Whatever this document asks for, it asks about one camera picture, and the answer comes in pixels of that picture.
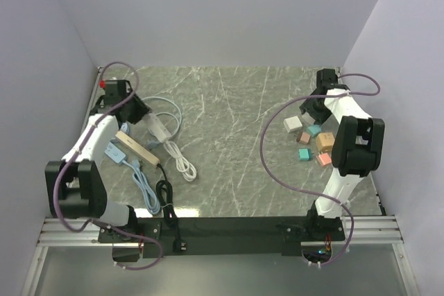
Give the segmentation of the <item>round blue socket hub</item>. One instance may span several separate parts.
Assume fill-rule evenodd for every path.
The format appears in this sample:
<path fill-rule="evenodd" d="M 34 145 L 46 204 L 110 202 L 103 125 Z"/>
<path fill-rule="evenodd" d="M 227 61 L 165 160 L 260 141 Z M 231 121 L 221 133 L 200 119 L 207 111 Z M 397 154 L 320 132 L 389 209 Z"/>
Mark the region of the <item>round blue socket hub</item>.
<path fill-rule="evenodd" d="M 130 124 L 128 122 L 122 123 L 120 131 L 124 132 L 126 135 L 130 134 Z"/>

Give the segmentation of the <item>teal charger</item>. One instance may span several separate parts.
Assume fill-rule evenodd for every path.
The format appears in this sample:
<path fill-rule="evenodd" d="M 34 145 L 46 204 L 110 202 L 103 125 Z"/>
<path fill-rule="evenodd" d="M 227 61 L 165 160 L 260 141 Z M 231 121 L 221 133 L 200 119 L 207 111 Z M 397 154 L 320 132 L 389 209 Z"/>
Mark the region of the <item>teal charger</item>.
<path fill-rule="evenodd" d="M 312 138 L 315 138 L 321 132 L 322 132 L 322 127 L 316 124 L 310 125 L 306 128 L 306 133 Z"/>
<path fill-rule="evenodd" d="M 315 157 L 315 154 L 309 148 L 301 148 L 298 150 L 298 156 L 300 161 L 308 162 Z"/>

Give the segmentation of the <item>white cube charger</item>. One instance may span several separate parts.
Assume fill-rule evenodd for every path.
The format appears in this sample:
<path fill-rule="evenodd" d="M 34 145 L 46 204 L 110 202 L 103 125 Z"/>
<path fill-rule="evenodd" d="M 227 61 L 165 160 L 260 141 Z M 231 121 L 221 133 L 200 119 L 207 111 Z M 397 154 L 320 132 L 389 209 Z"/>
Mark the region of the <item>white cube charger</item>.
<path fill-rule="evenodd" d="M 288 133 L 299 131 L 302 129 L 303 125 L 298 116 L 292 116 L 284 119 L 284 128 Z"/>

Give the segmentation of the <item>white cube power strip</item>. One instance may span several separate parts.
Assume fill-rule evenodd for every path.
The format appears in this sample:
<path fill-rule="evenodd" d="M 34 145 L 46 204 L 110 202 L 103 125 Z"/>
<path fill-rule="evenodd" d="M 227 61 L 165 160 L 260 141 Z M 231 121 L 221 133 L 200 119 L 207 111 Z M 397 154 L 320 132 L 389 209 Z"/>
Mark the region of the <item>white cube power strip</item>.
<path fill-rule="evenodd" d="M 159 141 L 164 143 L 172 138 L 172 134 L 167 127 L 161 122 L 161 120 L 152 112 L 145 114 L 142 117 L 142 121 L 148 127 L 148 131 Z"/>

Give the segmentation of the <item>beige power strip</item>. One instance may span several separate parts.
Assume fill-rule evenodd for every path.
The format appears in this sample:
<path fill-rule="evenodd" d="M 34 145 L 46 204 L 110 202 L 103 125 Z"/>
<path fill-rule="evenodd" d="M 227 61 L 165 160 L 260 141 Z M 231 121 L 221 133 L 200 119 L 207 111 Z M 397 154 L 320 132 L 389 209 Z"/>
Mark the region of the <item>beige power strip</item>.
<path fill-rule="evenodd" d="M 149 150 L 145 149 L 142 145 L 137 143 L 134 139 L 132 139 L 129 135 L 122 131 L 118 131 L 115 135 L 117 140 L 122 143 L 125 147 L 129 148 L 133 153 L 135 153 L 138 157 L 144 159 L 149 164 L 157 167 L 160 165 L 160 160 Z"/>

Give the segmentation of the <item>orange cube charger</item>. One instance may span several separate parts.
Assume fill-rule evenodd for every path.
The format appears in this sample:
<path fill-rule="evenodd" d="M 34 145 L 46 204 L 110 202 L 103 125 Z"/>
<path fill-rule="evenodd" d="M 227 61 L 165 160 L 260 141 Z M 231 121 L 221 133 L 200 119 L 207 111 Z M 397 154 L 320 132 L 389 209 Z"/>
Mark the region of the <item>orange cube charger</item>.
<path fill-rule="evenodd" d="M 316 136 L 316 147 L 320 153 L 331 152 L 335 137 L 332 132 L 321 132 Z"/>

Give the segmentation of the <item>blue power strip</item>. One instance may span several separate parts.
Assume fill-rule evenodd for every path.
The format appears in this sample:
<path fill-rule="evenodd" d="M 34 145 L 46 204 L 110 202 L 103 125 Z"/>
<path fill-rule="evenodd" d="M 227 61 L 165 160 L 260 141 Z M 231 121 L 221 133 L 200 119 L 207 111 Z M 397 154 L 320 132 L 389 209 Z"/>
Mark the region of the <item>blue power strip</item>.
<path fill-rule="evenodd" d="M 126 154 L 111 141 L 105 149 L 105 155 L 117 165 L 128 163 Z"/>

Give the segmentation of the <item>pink charger plug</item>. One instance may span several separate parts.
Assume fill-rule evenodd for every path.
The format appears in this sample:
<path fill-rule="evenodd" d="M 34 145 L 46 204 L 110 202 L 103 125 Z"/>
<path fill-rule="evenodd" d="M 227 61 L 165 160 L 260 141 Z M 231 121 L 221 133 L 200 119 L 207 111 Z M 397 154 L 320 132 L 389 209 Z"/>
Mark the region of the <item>pink charger plug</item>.
<path fill-rule="evenodd" d="M 332 165 L 332 158 L 329 153 L 320 153 L 316 157 L 321 167 L 326 168 Z"/>

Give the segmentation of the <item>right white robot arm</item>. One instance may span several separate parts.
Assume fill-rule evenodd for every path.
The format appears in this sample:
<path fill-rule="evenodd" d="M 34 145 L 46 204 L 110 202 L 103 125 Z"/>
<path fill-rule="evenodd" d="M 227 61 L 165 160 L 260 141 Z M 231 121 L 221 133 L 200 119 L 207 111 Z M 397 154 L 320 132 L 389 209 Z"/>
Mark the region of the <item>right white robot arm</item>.
<path fill-rule="evenodd" d="M 302 117 L 322 125 L 333 116 L 339 128 L 332 145 L 332 174 L 324 192 L 307 212 L 305 233 L 314 240 L 339 230 L 342 205 L 355 187 L 381 162 L 385 123 L 365 112 L 334 69 L 316 73 L 316 88 L 302 103 Z"/>

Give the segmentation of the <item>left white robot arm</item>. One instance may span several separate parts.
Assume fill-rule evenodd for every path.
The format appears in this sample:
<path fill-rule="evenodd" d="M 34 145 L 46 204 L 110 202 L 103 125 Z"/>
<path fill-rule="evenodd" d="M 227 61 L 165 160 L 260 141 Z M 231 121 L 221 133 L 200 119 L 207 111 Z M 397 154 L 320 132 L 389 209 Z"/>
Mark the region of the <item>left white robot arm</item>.
<path fill-rule="evenodd" d="M 125 122 L 136 124 L 151 110 L 134 92 L 128 80 L 102 80 L 100 96 L 91 109 L 87 125 L 74 147 L 44 169 L 49 207 L 53 217 L 73 231 L 67 219 L 86 218 L 114 227 L 120 240 L 134 240 L 139 225 L 133 207 L 109 199 L 98 164 L 111 139 Z"/>

